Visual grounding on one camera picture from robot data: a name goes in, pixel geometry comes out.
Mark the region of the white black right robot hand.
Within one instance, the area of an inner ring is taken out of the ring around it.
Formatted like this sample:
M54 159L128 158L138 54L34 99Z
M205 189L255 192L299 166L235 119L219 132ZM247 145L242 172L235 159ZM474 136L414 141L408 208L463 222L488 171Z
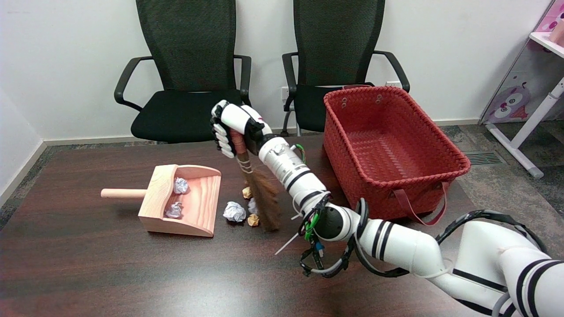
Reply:
M276 137L262 116L245 104L237 105L221 100L212 108L211 114L211 130L217 148L230 159L236 155L231 132L241 134L246 149L256 156L270 139Z

